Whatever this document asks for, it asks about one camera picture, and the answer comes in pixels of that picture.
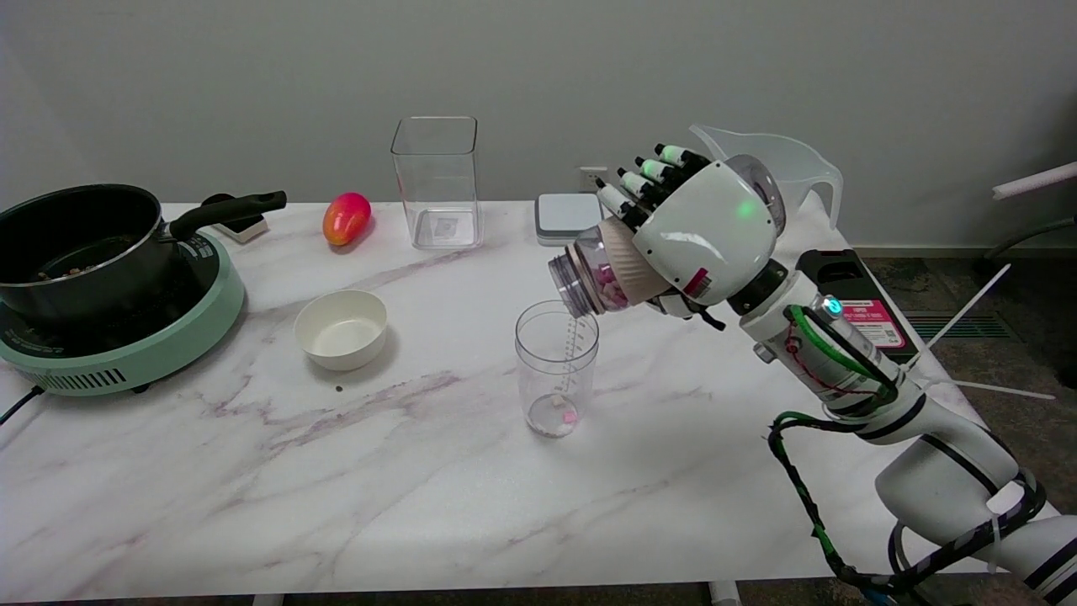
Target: clear plastic cup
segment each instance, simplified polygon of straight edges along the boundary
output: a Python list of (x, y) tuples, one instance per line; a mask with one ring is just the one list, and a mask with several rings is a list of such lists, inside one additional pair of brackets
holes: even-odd
[(808, 143), (782, 135), (733, 132), (702, 124), (693, 124), (689, 130), (702, 139), (714, 159), (725, 160), (742, 153), (758, 158), (774, 175), (788, 214), (799, 210), (808, 192), (822, 183), (825, 186), (819, 194), (828, 208), (830, 228), (837, 228), (844, 183), (841, 170)]
[(405, 117), (393, 137), (393, 164), (408, 232), (416, 248), (462, 249), (482, 243), (475, 193), (474, 117)]
[(517, 379), (523, 417), (540, 436), (563, 438), (591, 403), (599, 325), (574, 320), (564, 302), (544, 300), (516, 321)]

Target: white bowl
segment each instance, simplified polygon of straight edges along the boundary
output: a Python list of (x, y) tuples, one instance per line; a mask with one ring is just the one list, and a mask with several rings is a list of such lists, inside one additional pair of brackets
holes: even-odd
[(354, 370), (386, 344), (388, 314), (380, 298), (338, 290), (307, 302), (295, 319), (295, 339), (307, 356), (330, 370)]

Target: pink label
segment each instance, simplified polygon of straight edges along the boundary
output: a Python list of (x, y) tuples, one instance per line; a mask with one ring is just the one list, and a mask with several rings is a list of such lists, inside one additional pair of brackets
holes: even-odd
[(897, 323), (886, 312), (882, 300), (842, 300), (841, 315), (868, 338), (876, 348), (904, 348), (905, 338), (897, 329)]

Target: wall outlet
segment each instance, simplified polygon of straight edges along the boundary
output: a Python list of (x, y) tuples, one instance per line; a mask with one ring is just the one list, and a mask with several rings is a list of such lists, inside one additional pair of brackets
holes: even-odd
[(595, 179), (610, 181), (610, 169), (605, 166), (581, 166), (579, 167), (579, 193), (591, 194), (599, 191)]

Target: black pot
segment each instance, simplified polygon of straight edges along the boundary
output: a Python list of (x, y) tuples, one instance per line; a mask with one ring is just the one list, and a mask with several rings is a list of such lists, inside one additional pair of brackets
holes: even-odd
[(83, 185), (0, 212), (0, 300), (28, 321), (96, 322), (137, 310), (163, 290), (179, 244), (198, 227), (283, 208), (284, 192), (249, 195), (167, 223), (131, 185)]

